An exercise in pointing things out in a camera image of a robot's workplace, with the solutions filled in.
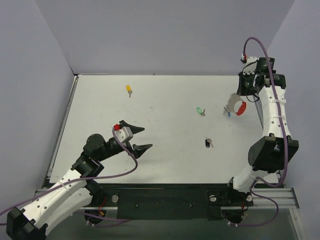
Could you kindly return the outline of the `dark blue tagged key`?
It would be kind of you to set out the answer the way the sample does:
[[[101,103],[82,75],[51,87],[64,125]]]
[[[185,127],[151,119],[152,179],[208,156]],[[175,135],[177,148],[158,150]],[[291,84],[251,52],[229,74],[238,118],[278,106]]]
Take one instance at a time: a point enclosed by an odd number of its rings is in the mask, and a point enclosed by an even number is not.
[[[212,143],[212,140],[211,140],[209,137],[206,137],[206,138],[205,138],[205,146],[206,146],[207,148],[213,148],[213,147],[214,147],[214,145],[213,145],[213,143]]]

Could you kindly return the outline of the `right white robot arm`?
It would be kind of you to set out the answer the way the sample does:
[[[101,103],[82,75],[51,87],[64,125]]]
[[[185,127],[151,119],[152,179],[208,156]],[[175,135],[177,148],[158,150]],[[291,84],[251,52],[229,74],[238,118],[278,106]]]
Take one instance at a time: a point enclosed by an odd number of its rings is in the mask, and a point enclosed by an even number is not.
[[[242,56],[245,65],[238,74],[239,84],[224,107],[227,116],[242,115],[247,104],[243,97],[253,96],[261,104],[262,137],[248,151],[248,165],[229,181],[223,192],[224,201],[236,204],[242,194],[248,194],[256,181],[277,171],[284,171],[299,149],[288,128],[285,105],[286,79],[273,69],[274,58]]]

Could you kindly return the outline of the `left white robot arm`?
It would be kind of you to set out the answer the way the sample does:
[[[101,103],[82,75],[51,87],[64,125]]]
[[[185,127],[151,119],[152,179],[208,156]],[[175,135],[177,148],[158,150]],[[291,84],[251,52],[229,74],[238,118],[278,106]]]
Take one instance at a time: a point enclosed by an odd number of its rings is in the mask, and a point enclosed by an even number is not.
[[[103,187],[97,183],[104,169],[101,162],[121,152],[136,162],[152,147],[130,144],[133,136],[144,130],[121,120],[113,126],[109,140],[98,133],[90,135],[80,157],[56,184],[4,211],[6,234],[12,240],[44,240],[55,226],[80,208],[99,205],[103,200]]]

